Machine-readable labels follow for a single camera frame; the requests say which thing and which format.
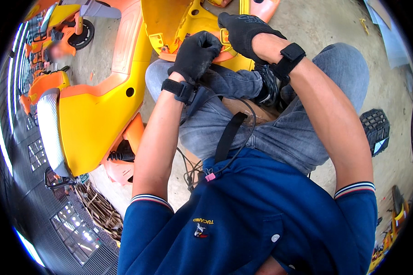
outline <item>green sign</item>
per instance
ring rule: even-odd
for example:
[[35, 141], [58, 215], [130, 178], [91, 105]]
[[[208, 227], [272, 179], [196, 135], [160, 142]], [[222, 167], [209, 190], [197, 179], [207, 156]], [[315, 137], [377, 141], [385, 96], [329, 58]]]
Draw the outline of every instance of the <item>green sign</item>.
[[89, 179], [89, 173], [80, 175], [81, 184], [85, 183]]

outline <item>forearm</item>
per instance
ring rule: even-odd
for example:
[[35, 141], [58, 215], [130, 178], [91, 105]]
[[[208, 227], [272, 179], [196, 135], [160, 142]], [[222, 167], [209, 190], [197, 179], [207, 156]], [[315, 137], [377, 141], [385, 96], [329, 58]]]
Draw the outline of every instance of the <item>forearm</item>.
[[[184, 81], [178, 73], [172, 73], [169, 79]], [[135, 157], [132, 196], [153, 194], [167, 199], [183, 107], [182, 102], [174, 99], [173, 93], [161, 92]]]
[[[265, 33], [253, 39], [254, 52], [269, 63], [279, 63], [280, 50], [289, 44], [287, 40]], [[298, 63], [289, 77], [335, 166], [336, 189], [358, 181], [373, 181], [369, 143], [347, 96], [307, 58]]]

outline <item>gray pants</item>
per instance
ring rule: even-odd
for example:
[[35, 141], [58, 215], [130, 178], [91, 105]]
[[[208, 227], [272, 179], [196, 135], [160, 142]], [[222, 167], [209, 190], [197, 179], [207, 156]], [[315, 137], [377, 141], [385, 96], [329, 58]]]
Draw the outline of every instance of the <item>gray pants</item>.
[[[369, 85], [369, 69], [361, 53], [350, 45], [336, 43], [325, 47], [312, 61], [341, 88], [359, 112]], [[162, 82], [168, 77], [167, 69], [172, 65], [172, 62], [157, 60], [147, 69], [145, 82], [155, 101], [161, 92]], [[211, 94], [247, 99], [256, 97], [262, 88], [258, 72], [234, 72], [214, 64], [200, 82], [210, 88]], [[329, 155], [290, 85], [281, 90], [281, 97], [290, 103], [289, 106], [274, 121], [256, 126], [245, 146], [260, 150], [308, 174], [324, 164]], [[182, 145], [202, 160], [213, 157], [232, 116], [219, 98], [211, 99], [181, 126], [179, 138]], [[239, 148], [249, 131], [250, 125], [242, 125], [231, 149]]]

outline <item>screw hole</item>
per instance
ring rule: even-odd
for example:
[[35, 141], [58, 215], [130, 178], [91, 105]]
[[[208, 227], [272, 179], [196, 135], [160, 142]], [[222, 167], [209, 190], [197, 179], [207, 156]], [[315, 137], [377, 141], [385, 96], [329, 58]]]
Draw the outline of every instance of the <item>screw hole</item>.
[[126, 91], [126, 95], [128, 97], [133, 96], [134, 93], [135, 93], [135, 89], [133, 89], [132, 87], [128, 88]]

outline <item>black plastic crate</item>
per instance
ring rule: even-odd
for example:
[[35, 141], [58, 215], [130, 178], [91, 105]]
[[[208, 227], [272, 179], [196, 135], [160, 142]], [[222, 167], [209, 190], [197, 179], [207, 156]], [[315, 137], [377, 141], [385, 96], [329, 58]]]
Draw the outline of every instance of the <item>black plastic crate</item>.
[[390, 122], [382, 109], [371, 109], [359, 119], [369, 141], [372, 157], [384, 151], [390, 139]]

